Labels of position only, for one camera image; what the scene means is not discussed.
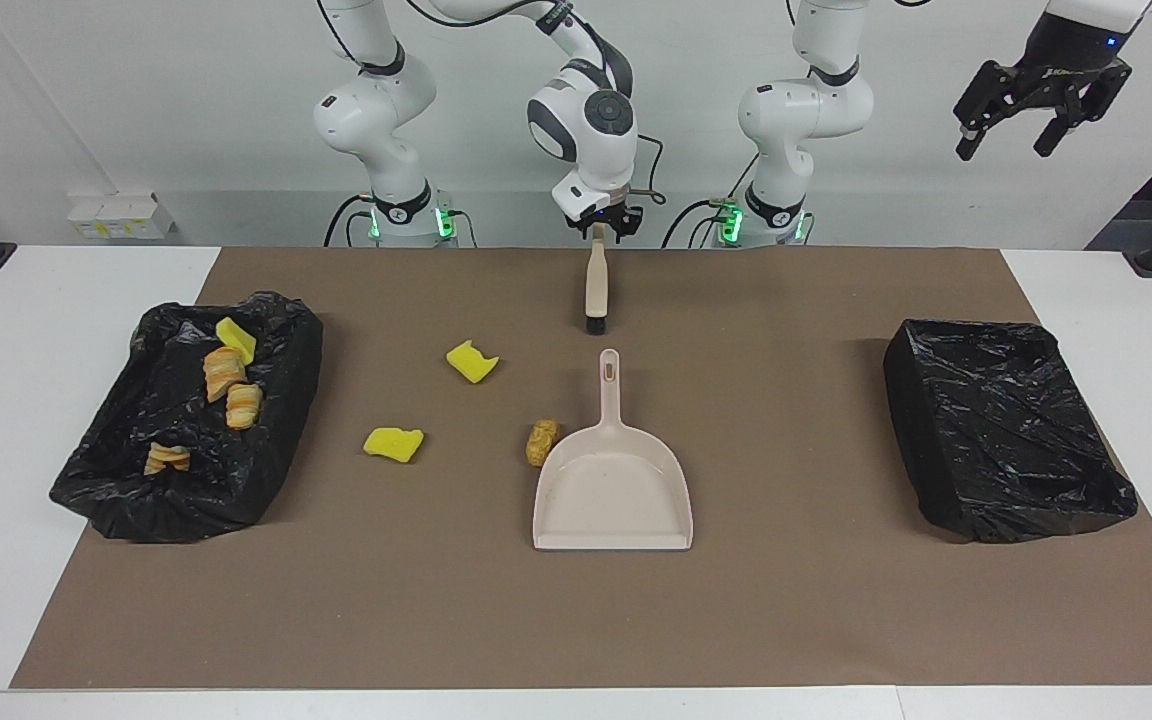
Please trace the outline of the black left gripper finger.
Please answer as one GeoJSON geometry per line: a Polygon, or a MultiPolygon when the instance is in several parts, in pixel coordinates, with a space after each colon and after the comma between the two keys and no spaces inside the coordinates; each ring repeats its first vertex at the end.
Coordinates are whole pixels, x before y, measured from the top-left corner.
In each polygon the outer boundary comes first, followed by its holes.
{"type": "Polygon", "coordinates": [[[1051,76],[1043,79],[1038,108],[1052,108],[1055,118],[1039,132],[1034,151],[1048,158],[1079,124],[1097,122],[1111,109],[1112,103],[1132,77],[1134,68],[1126,61],[1114,61],[1096,73],[1084,71],[1051,76]]]}
{"type": "Polygon", "coordinates": [[[996,61],[980,65],[954,106],[961,132],[956,154],[961,160],[972,160],[986,132],[1023,109],[1015,99],[1023,77],[1023,67],[1006,67],[996,61]]]}

